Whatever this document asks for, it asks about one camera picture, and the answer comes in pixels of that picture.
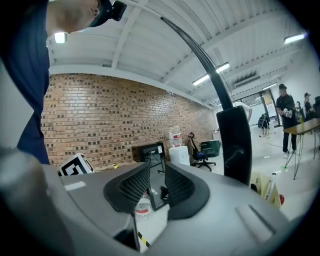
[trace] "water bottle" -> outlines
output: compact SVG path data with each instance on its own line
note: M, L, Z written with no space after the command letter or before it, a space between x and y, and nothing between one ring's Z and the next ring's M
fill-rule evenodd
M140 201L135 207L135 215L137 218L148 219L152 214L152 206L147 191L144 192Z
M169 140L170 140L171 146L173 148L181 146L182 139L181 139L181 133L180 133L180 127L179 126L173 126L173 127L170 128Z

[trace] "red object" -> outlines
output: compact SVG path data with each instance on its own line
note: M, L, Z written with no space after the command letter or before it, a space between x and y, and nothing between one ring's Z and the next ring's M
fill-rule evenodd
M135 210L138 214L145 214L148 212L148 209L144 209L144 210Z
M280 195L279 195L279 197L280 197L281 205L283 205L283 204L284 204L284 202L285 202L285 197L284 197L284 195L283 195L283 194L280 194Z

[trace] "fluorescent light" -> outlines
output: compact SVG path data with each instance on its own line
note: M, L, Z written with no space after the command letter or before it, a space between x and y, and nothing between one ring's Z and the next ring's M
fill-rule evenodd
M266 89L269 89L270 87L272 87L272 86L276 86L276 85L277 85L277 83L271 84L271 85L269 85L269 86L267 86L267 87L263 88L263 89L262 89L262 91L263 91L263 90L266 90Z
M230 68L230 63L229 62L226 62L224 64L222 64L221 66L219 66L217 69L216 69L216 72L219 74L220 72L226 70Z
M230 68L230 64L229 64L229 62L226 62L226 63L220 65L219 67L217 67L217 69L215 71L217 73L220 73L228 68ZM197 86L197 85L203 83L204 81L208 80L209 78L210 78L209 75L205 74L204 76L200 77L198 80L194 81L193 85Z
M292 36L288 36L284 39L284 44L290 44L294 41L298 41L301 39L304 39L307 35L306 34L297 34L297 35L292 35Z
M54 34L54 39L55 39L55 42L57 44L63 44L66 42L67 40L67 34L64 33L64 32L61 32L61 33L55 33Z
M203 77L199 78L198 80L194 81L193 85L197 86L198 84L201 84L202 82L208 80L209 78L210 78L209 75L206 74L205 76L203 76Z

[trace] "navy shirt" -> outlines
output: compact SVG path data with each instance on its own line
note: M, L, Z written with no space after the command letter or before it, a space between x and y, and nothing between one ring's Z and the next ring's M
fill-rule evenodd
M292 111L294 113L296 109L294 108L294 98L290 94L286 94L285 96L279 96L276 100L276 107L284 111L287 109L288 111Z
M17 147L34 155L42 164L49 164L41 113L49 86L49 55L46 46L46 16L48 2L30 7L23 23L10 39L2 57L3 63L34 113L27 123Z

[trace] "ceiling beam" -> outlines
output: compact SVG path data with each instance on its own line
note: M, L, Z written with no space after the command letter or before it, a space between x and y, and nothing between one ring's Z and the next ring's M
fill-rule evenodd
M247 92L250 95L258 93L262 90L262 88L268 86L267 83L271 83L278 76L286 73L287 71L288 71L288 67L285 66L285 67L280 68L278 70L264 74L261 76L261 78L259 80L255 80L253 82L250 82L248 84L245 84L243 86L240 86L240 87L234 89L232 92L229 92L229 96L231 97L232 100L234 99L236 101L238 99L246 97L244 95L245 92ZM212 102L216 104L217 102L220 102L220 99L217 97L217 95L215 95L213 97L210 97L210 98L202 100L202 101L205 102L206 104L209 104Z
M136 81L142 84L154 86L160 89L163 89L167 92L171 92L177 95L180 95L186 99L189 99L193 102L199 103L202 106L213 109L211 106L203 103L201 100L194 98L187 93L184 93L176 88L173 88L172 86L168 84L164 84L162 82L156 81L154 79L127 72L124 70L119 70L119 69L113 69L111 67L102 67L102 66L94 66L94 65L55 65L49 68L49 72L51 75L56 75L56 74L74 74L74 73L79 73L79 74L94 74L94 75L101 75L101 76L109 76L109 77L116 77L116 78L122 78L122 79L127 79L131 81Z
M132 0L121 0L121 2L124 2L124 3L128 4L128 5L140 7L141 9L147 11L148 13L151 13L151 14L157 16L158 18L161 18L163 16L160 13L150 9L149 7L141 6L140 2L135 2L135 1L132 1Z
M274 20L278 18L285 17L287 15L286 12L279 10L279 11L272 11L272 12L267 12L264 14L257 15L253 18L248 18L245 21L238 23L237 25L234 25L230 27L227 30L224 30L222 33L216 35L214 38L210 39L201 47L206 51L212 50L218 43L222 42L228 37L233 36L235 33L240 32L242 30L247 29L250 26L253 26L257 23L260 22L265 22L268 20ZM171 81L173 77L175 77L186 65L188 65L190 62L196 60L197 57L194 53L191 53L189 56L187 56L184 60L182 60L177 66L175 66L171 72L169 72L163 79L162 82L167 84L168 82Z
M293 46L289 46L288 48L285 48L285 49L274 51L273 53L270 53L268 55L265 55L263 57L255 59L254 61L251 61L248 64L244 64L244 65L242 65L242 66L240 66L240 67L228 72L227 74L224 74L223 77L224 77L225 80L227 80L227 79L229 79L231 77L234 77L234 76L240 74L241 72L244 72L246 70L250 70L252 68L255 68L255 67L263 64L264 62L272 61L272 60L274 60L276 58L279 58L279 57L281 57L283 55L297 52L300 49L301 49L300 46L293 45ZM194 96L196 94L199 94L199 93L207 90L210 85L212 85L212 82L209 80L209 82L204 83L201 86L199 86L198 88L196 88L193 91L189 92L189 95L190 96Z
M124 29L122 30L121 36L119 38L118 44L115 49L115 53L112 60L111 68L116 69L119 61L119 57L126 42L127 36L129 35L135 21L137 20L140 12L142 11L142 7L146 6L149 0L140 0L138 6L136 6L131 12Z
M181 16L182 19L185 20L185 22L193 29L195 35L197 35L203 42L206 42L208 39L206 36L203 34L201 29L198 27L198 25L195 23L195 21L184 11L180 6L176 5L175 1L172 0L158 0L165 4L167 7L175 11L177 14Z

